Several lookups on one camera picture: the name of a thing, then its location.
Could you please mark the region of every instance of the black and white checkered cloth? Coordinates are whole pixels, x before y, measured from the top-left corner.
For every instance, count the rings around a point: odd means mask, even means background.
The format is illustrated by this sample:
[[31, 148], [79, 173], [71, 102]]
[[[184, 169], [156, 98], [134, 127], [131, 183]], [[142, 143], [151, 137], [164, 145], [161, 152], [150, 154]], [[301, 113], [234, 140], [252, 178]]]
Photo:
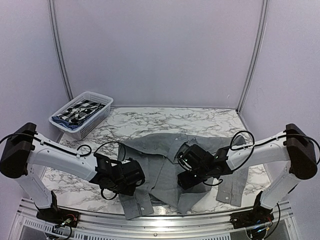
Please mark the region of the black and white checkered cloth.
[[65, 112], [58, 114], [56, 117], [68, 122], [71, 125], [80, 126], [104, 106], [104, 104], [99, 102], [84, 100], [75, 106], [68, 108]]

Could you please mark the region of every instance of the marble surface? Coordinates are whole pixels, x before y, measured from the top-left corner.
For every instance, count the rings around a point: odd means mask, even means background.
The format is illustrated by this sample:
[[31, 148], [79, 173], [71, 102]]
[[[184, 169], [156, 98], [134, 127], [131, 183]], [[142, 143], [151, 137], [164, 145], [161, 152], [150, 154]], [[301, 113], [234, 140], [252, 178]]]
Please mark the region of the marble surface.
[[[151, 133], [184, 133], [203, 137], [232, 137], [244, 126], [234, 110], [212, 108], [158, 108], [122, 107], [111, 110], [110, 115], [83, 140], [75, 141], [64, 135], [61, 144], [76, 149], [88, 144], [93, 150], [107, 141], [124, 141]], [[117, 159], [117, 144], [101, 150], [112, 159]], [[123, 214], [120, 200], [107, 201], [100, 195], [98, 185], [88, 183], [79, 177], [47, 168], [44, 184], [53, 190], [60, 206], [81, 210]], [[244, 189], [241, 207], [252, 206], [256, 195], [267, 188], [270, 180], [263, 165], [250, 167]], [[216, 201], [218, 186], [196, 203], [188, 214], [212, 213], [236, 209], [238, 207]], [[107, 198], [112, 192], [104, 191]], [[169, 205], [155, 206], [154, 215], [177, 215], [179, 212]]]

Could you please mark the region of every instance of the basket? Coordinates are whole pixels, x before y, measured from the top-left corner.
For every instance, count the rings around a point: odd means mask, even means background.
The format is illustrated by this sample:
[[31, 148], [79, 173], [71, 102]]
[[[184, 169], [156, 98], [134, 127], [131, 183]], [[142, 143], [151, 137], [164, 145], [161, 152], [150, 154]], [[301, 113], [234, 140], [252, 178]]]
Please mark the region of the basket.
[[[87, 121], [85, 121], [82, 126], [78, 127], [75, 130], [68, 129], [64, 126], [59, 125], [58, 123], [54, 122], [52, 120], [52, 117], [57, 116], [58, 114], [63, 113], [68, 108], [71, 108], [78, 104], [81, 101], [84, 100], [90, 100], [96, 103], [104, 104], [105, 106], [96, 112], [93, 116], [91, 116]], [[110, 112], [110, 106], [113, 103], [114, 99], [109, 96], [105, 96], [99, 93], [86, 91], [70, 102], [68, 102], [66, 105], [64, 105], [62, 108], [60, 108], [58, 111], [56, 111], [53, 115], [50, 116], [49, 122], [52, 123], [54, 126], [59, 128], [62, 132], [65, 134], [71, 136], [72, 138], [76, 140], [83, 139], [89, 132], [91, 132], [103, 119], [105, 119]]]

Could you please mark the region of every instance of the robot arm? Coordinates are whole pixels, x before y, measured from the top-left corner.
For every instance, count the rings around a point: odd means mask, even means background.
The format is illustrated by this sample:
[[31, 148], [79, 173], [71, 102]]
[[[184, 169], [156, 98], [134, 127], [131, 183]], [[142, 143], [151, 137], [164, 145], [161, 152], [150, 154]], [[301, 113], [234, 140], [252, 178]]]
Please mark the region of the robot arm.
[[7, 139], [0, 172], [15, 179], [33, 199], [38, 208], [37, 218], [57, 224], [61, 224], [61, 219], [65, 221], [65, 216], [72, 214], [77, 218], [79, 213], [58, 208], [56, 195], [34, 172], [34, 165], [51, 167], [97, 184], [102, 197], [104, 189], [133, 196], [136, 187], [145, 181], [141, 166], [133, 159], [122, 163], [99, 153], [82, 154], [49, 140], [36, 132], [35, 124], [27, 123]]
[[193, 145], [180, 155], [179, 163], [186, 171], [178, 175], [178, 183], [188, 189], [211, 177], [219, 179], [243, 168], [277, 161], [287, 164], [278, 178], [258, 194], [253, 210], [231, 215], [235, 229], [249, 227], [273, 220], [271, 212], [277, 203], [298, 183], [317, 173], [314, 144], [296, 125], [288, 124], [285, 131], [253, 144], [220, 148], [214, 156]]

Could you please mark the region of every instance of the cable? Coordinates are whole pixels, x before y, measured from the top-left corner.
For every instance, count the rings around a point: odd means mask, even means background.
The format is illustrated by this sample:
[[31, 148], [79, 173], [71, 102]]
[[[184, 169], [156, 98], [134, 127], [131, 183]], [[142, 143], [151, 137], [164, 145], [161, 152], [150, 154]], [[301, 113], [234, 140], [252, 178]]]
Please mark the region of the cable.
[[11, 138], [13, 136], [25, 136], [25, 137], [30, 137], [32, 139], [36, 139], [37, 141], [40, 141], [40, 139], [36, 138], [35, 136], [29, 135], [29, 134], [26, 134], [26, 133], [12, 133], [12, 134], [9, 134], [9, 135], [5, 136], [4, 138], [2, 138], [0, 140], [0, 144], [2, 144], [4, 140], [6, 140], [8, 138]]
[[69, 235], [68, 235], [66, 238], [61, 238], [61, 237], [55, 236], [55, 235], [48, 236], [48, 235], [45, 233], [44, 227], [43, 227], [43, 233], [44, 233], [44, 235], [45, 235], [45, 237], [46, 237], [47, 240], [68, 240], [68, 239], [71, 238], [71, 235], [72, 235], [72, 227], [71, 227], [68, 223], [65, 224], [65, 226], [68, 226], [68, 227], [70, 228], [70, 233], [69, 233]]
[[96, 154], [104, 145], [107, 145], [107, 144], [119, 144], [119, 146], [123, 147], [123, 150], [124, 150], [124, 154], [123, 154], [123, 158], [121, 160], [121, 162], [123, 162], [126, 158], [126, 146], [122, 143], [122, 142], [119, 142], [119, 141], [107, 141], [103, 144], [101, 144], [95, 151], [93, 154]]
[[270, 232], [270, 234], [268, 236], [266, 236], [264, 239], [267, 239], [271, 236], [271, 234], [273, 234], [275, 232], [275, 230], [277, 229], [279, 223], [280, 223], [280, 218], [281, 218], [281, 210], [280, 210], [280, 206], [279, 206], [279, 203], [276, 204], [278, 206], [278, 210], [279, 210], [279, 219], [278, 219], [278, 222], [276, 223], [274, 229]]
[[113, 200], [113, 199], [115, 199], [115, 198], [118, 196], [118, 193], [116, 193], [112, 198], [109, 198], [109, 199], [108, 199], [108, 198], [106, 198], [105, 195], [104, 195], [104, 190], [105, 190], [105, 188], [101, 189], [101, 192], [100, 192], [100, 193], [101, 193], [101, 197], [104, 198], [105, 200]]
[[232, 139], [231, 139], [231, 142], [230, 142], [230, 150], [231, 150], [231, 151], [237, 151], [237, 150], [239, 150], [239, 148], [232, 148], [232, 145], [233, 145], [234, 140], [236, 139], [236, 137], [237, 137], [239, 134], [241, 134], [241, 133], [247, 133], [247, 134], [249, 134], [250, 137], [252, 138], [252, 146], [255, 145], [255, 142], [256, 142], [256, 141], [255, 141], [254, 135], [253, 135], [250, 131], [241, 130], [241, 131], [238, 131], [235, 135], [233, 135], [233, 137], [232, 137]]
[[[11, 137], [14, 137], [14, 136], [25, 136], [25, 137], [29, 137], [29, 138], [32, 138], [32, 139], [34, 139], [34, 140], [36, 140], [36, 141], [38, 141], [38, 142], [41, 143], [41, 140], [40, 140], [39, 138], [35, 137], [35, 136], [29, 135], [29, 134], [26, 134], [26, 133], [12, 133], [12, 134], [9, 134], [9, 135], [5, 136], [4, 138], [2, 138], [2, 139], [0, 140], [0, 144], [2, 144], [4, 140], [6, 140], [6, 139], [8, 139], [8, 138], [11, 138]], [[44, 141], [43, 144], [44, 144], [44, 145], [47, 145], [47, 146], [49, 146], [49, 147], [52, 147], [52, 148], [54, 148], [54, 149], [58, 149], [58, 150], [60, 150], [60, 151], [62, 151], [62, 152], [64, 152], [64, 153], [67, 153], [67, 154], [70, 154], [70, 155], [73, 155], [73, 156], [77, 156], [77, 155], [78, 155], [78, 154], [75, 153], [75, 152], [68, 151], [68, 150], [66, 150], [66, 149], [64, 149], [64, 148], [58, 147], [58, 146], [53, 145], [53, 144], [51, 144], [51, 143], [49, 143], [49, 142], [46, 142], [46, 141]], [[89, 156], [89, 155], [91, 154], [91, 152], [92, 152], [92, 150], [91, 150], [90, 152], [88, 152], [88, 153], [80, 154], [80, 157]]]
[[202, 183], [203, 183], [204, 185], [207, 185], [207, 186], [210, 186], [210, 187], [218, 186], [218, 185], [222, 184], [222, 182], [224, 181], [223, 179], [218, 179], [219, 182], [218, 182], [217, 184], [208, 184], [208, 183], [206, 183], [207, 180], [203, 181]]
[[76, 150], [79, 151], [79, 149], [81, 149], [82, 147], [88, 147], [90, 149], [86, 154], [90, 155], [92, 153], [92, 148], [88, 144], [82, 144]]
[[[230, 150], [232, 150], [232, 151], [238, 150], [238, 149], [231, 149], [231, 144], [233, 143], [233, 140], [235, 139], [235, 137], [236, 137], [239, 133], [248, 133], [248, 134], [250, 134], [250, 135], [253, 137], [252, 133], [249, 132], [249, 131], [243, 130], [243, 131], [237, 132], [237, 133], [233, 136], [233, 138], [232, 138], [232, 140], [231, 140], [231, 143], [230, 143]], [[268, 144], [268, 143], [270, 143], [270, 142], [272, 142], [272, 141], [274, 141], [274, 140], [276, 140], [276, 139], [281, 139], [281, 138], [286, 138], [286, 137], [302, 137], [302, 138], [305, 138], [305, 139], [309, 139], [309, 140], [311, 140], [311, 141], [313, 141], [313, 142], [315, 143], [315, 145], [317, 146], [317, 148], [318, 148], [318, 150], [319, 150], [319, 153], [320, 153], [320, 144], [319, 144], [314, 138], [312, 138], [312, 137], [310, 137], [310, 136], [305, 136], [305, 135], [302, 135], [302, 134], [297, 134], [297, 133], [284, 134], [284, 135], [281, 135], [281, 136], [278, 136], [278, 137], [271, 138], [271, 139], [269, 139], [269, 140], [267, 140], [267, 141], [265, 141], [265, 142], [259, 143], [259, 144], [257, 144], [257, 145], [255, 145], [255, 138], [253, 137], [253, 138], [252, 138], [252, 140], [253, 140], [253, 145], [248, 146], [248, 147], [252, 147], [252, 150], [251, 150], [249, 156], [248, 156], [238, 167], [236, 167], [236, 168], [233, 169], [232, 171], [233, 171], [233, 172], [237, 171], [238, 169], [240, 169], [240, 168], [249, 160], [249, 158], [250, 158], [250, 157], [252, 156], [252, 154], [254, 153], [254, 148], [255, 148], [255, 147], [259, 147], [259, 146]], [[316, 164], [318, 165], [319, 163], [320, 163], [320, 156], [319, 156], [319, 159], [318, 159], [318, 161], [316, 162]]]
[[73, 215], [73, 214], [71, 214], [71, 213], [68, 214], [68, 215], [65, 215], [65, 216], [66, 216], [66, 217], [67, 217], [67, 216], [72, 216], [72, 217], [73, 217], [73, 221], [76, 221], [76, 220], [77, 220], [77, 218], [75, 217], [75, 215]]
[[183, 164], [185, 164], [185, 162], [181, 158], [178, 158], [177, 160], [178, 160], [178, 164], [180, 165], [180, 167], [182, 167], [185, 171], [190, 172], [190, 173], [192, 173], [194, 175], [201, 176], [201, 177], [211, 177], [211, 178], [213, 178], [213, 176], [211, 176], [211, 175], [201, 175], [201, 174], [199, 174], [199, 173], [197, 173], [195, 171], [192, 171], [192, 168], [188, 167], [187, 165], [183, 166]]
[[235, 169], [232, 169], [231, 171], [235, 172], [238, 169], [240, 169], [249, 160], [249, 158], [252, 156], [252, 154], [254, 153], [254, 149], [255, 149], [255, 146], [253, 145], [252, 149], [251, 149], [251, 152], [248, 155], [248, 157], [238, 167], [236, 167]]

